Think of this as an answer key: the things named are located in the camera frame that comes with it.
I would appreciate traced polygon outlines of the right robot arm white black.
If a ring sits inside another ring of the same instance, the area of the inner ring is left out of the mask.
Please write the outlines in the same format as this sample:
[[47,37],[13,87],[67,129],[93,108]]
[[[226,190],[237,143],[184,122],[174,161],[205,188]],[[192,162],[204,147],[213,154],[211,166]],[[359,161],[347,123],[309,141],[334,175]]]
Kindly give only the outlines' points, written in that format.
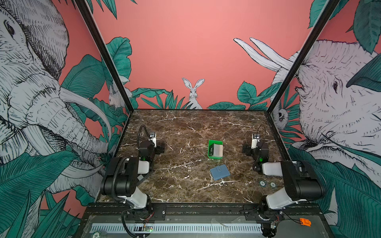
[[308,162],[269,162],[269,147],[264,141],[243,145],[242,153],[252,157],[253,170],[258,174],[283,178],[284,187],[264,196],[259,203],[259,211],[281,210],[298,202],[315,201],[325,196],[325,188]]

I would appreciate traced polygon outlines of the black frame post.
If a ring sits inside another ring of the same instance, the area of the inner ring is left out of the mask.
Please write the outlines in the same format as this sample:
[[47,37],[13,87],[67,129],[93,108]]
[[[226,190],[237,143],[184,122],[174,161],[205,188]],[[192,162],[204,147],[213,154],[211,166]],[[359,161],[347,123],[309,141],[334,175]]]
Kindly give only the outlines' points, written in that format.
[[333,14],[334,10],[338,6],[340,0],[329,0],[324,5],[324,8],[322,9],[318,19],[316,20],[315,25],[313,26],[310,34],[308,35],[308,38],[306,39],[305,43],[303,44],[303,47],[301,48],[296,60],[294,61],[291,69],[289,70],[288,74],[286,75],[285,79],[283,80],[275,98],[273,99],[271,105],[267,109],[267,114],[271,114],[273,110],[275,109],[277,103],[281,99],[281,96],[287,89],[288,85],[296,75],[297,70],[301,66],[303,60],[306,58],[306,56],[309,54],[313,44],[321,34],[322,30],[324,29],[326,23],[329,21],[331,15]]
[[89,5],[87,1],[82,0],[75,0],[77,8],[80,11],[80,14],[101,54],[101,57],[110,72],[114,82],[116,83],[117,88],[119,89],[119,92],[121,93],[121,96],[125,102],[125,105],[127,106],[129,114],[134,112],[134,108],[126,94],[125,87],[123,86],[121,79],[119,77],[119,74],[117,72],[116,66],[111,58],[111,55],[107,49],[107,46],[102,38],[102,35],[99,31],[99,28],[92,16],[92,13],[90,11]]

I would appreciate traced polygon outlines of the blue leather card holder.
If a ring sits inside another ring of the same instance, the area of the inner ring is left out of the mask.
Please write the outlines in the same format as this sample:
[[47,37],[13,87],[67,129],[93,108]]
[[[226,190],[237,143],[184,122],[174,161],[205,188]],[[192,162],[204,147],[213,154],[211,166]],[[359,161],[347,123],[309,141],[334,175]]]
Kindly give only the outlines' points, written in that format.
[[229,177],[230,172],[226,165],[220,165],[210,169],[210,175],[214,181],[217,181]]

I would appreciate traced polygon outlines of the black right frame post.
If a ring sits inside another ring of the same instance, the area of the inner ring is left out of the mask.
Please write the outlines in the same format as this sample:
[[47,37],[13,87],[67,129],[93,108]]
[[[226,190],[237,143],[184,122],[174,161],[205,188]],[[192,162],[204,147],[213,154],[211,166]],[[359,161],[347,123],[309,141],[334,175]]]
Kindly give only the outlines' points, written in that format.
[[313,26],[310,34],[308,35],[308,38],[306,39],[305,43],[303,44],[303,47],[301,48],[296,60],[294,61],[291,69],[289,70],[288,74],[286,75],[285,79],[283,80],[275,98],[273,99],[271,105],[267,109],[267,114],[271,114],[273,110],[275,109],[277,103],[281,99],[281,96],[287,89],[288,85],[296,75],[297,70],[301,66],[303,60],[306,58],[306,56],[309,54],[313,44],[321,34],[322,30],[324,29],[326,23],[329,21],[331,15],[333,14],[334,10],[338,6],[340,0],[329,0],[324,5],[324,8],[322,9],[318,19],[316,20],[315,25]]

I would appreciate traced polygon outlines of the black left frame post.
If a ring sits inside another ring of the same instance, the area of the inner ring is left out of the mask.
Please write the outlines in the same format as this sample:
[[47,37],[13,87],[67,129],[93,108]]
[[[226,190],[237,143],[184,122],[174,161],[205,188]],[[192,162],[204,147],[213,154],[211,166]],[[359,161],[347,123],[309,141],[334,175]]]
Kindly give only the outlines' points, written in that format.
[[129,114],[134,112],[134,108],[126,94],[125,87],[123,86],[121,79],[119,77],[119,74],[117,72],[116,66],[111,58],[111,55],[107,49],[107,46],[102,38],[102,35],[99,31],[99,28],[92,16],[92,13],[90,11],[89,5],[87,1],[82,0],[75,0],[77,8],[80,11],[80,14],[101,54],[101,57],[110,72],[114,82],[116,83],[117,88],[119,89],[119,92],[121,93],[121,96],[125,102],[125,105],[127,106]]

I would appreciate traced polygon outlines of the orange connector clip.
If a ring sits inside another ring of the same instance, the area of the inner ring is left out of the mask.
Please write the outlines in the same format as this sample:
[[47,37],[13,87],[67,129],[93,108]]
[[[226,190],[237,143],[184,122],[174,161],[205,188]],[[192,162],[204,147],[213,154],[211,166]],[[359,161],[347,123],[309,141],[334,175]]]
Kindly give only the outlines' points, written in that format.
[[311,227],[312,225],[311,221],[305,218],[300,218],[299,221],[300,221],[300,225],[302,226]]

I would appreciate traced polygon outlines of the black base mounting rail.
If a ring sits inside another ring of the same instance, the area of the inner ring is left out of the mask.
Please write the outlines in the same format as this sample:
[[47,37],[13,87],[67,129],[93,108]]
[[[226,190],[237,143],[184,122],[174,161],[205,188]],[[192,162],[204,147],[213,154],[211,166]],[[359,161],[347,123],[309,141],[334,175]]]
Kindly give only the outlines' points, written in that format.
[[266,211],[261,214],[256,203],[152,203],[149,208],[131,209],[121,203],[91,203],[87,206],[83,220],[90,216],[114,216],[120,218],[127,211],[127,218],[141,221],[153,215],[151,221],[164,221],[173,215],[179,216],[244,216],[248,221],[275,220],[283,217],[298,215],[320,214],[320,208],[314,203],[301,203],[288,206],[281,210]]

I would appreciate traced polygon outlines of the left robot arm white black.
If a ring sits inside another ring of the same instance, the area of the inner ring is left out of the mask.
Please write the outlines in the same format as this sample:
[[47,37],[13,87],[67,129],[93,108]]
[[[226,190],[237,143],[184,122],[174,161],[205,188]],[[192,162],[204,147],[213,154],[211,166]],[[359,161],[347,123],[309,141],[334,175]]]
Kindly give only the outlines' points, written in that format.
[[100,193],[131,209],[152,212],[149,196],[138,186],[154,172],[155,156],[164,152],[164,144],[145,140],[140,144],[137,157],[112,158],[103,176]]

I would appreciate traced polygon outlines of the green lit circuit board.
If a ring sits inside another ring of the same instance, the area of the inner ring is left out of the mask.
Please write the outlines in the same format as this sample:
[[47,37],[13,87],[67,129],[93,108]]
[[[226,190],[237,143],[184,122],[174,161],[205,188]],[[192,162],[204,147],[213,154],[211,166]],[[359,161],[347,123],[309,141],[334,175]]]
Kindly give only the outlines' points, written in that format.
[[150,233],[153,231],[153,227],[152,226],[145,226],[143,227],[143,232],[147,232],[147,233]]

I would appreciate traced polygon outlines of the green plastic card tray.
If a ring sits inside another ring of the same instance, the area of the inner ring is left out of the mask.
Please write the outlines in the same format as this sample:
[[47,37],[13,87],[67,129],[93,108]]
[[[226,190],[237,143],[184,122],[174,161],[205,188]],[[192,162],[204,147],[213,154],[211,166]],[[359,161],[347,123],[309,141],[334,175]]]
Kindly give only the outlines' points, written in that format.
[[218,140],[209,140],[209,142],[208,142],[208,153],[207,153],[209,159],[215,159],[215,160],[222,159],[223,157],[222,158],[212,157],[212,155],[211,155],[212,149],[211,148],[212,148],[213,144],[222,144],[223,145],[223,142],[218,141]]

